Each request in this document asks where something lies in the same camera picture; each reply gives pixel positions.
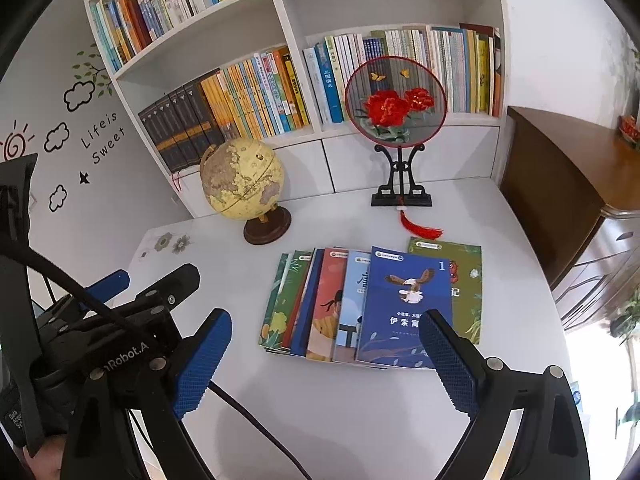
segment wall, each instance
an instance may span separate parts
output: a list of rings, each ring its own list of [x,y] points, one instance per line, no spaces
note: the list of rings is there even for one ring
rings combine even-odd
[[[82,0],[55,0],[0,83],[0,161],[38,153],[31,246],[83,285],[127,269],[148,229],[190,218],[92,43]],[[30,282],[48,306],[41,277]]]
[[[507,0],[507,7],[509,105],[608,127],[631,111],[628,36],[603,0]]]

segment white tabletop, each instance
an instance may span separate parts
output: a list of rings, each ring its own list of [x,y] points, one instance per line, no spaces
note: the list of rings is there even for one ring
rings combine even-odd
[[[516,217],[485,178],[428,184],[433,208],[410,208],[418,224],[444,229],[443,240],[482,246],[480,351],[517,370],[542,372],[569,356],[556,306]],[[395,208],[370,207],[371,190],[283,203],[289,231],[262,247],[242,238],[243,222],[215,215],[152,229],[136,251],[130,300],[184,263],[200,271],[200,289],[173,312],[183,336],[212,308],[231,314],[233,337],[215,380],[303,463],[315,480],[435,478],[468,423],[432,370],[373,370],[267,354],[258,331],[280,253],[377,245],[405,250],[410,234]],[[155,251],[165,232],[191,244]],[[300,479],[261,434],[211,392],[185,424],[217,479]]]

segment yellow globe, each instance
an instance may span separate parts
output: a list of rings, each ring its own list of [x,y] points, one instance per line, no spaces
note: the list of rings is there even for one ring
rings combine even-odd
[[[202,189],[216,212],[251,220],[275,205],[284,168],[275,152],[259,140],[228,140],[200,163]]]

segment globe base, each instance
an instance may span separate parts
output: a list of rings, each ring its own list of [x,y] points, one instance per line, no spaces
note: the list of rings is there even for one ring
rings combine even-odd
[[[281,206],[265,213],[264,217],[266,221],[254,218],[244,224],[244,239],[251,245],[270,244],[286,233],[291,225],[291,213]]]

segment cloud decal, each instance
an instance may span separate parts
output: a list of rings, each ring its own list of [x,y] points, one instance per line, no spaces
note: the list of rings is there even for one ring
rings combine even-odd
[[[59,150],[68,138],[69,128],[66,126],[66,123],[60,123],[47,133],[47,140],[44,142],[44,151],[51,153],[53,150]]]
[[[49,197],[49,211],[55,213],[63,205],[66,200],[66,189],[62,184],[58,184],[56,190]]]
[[[75,112],[81,105],[87,104],[94,96],[95,84],[93,81],[78,81],[65,92],[64,101],[66,109]]]

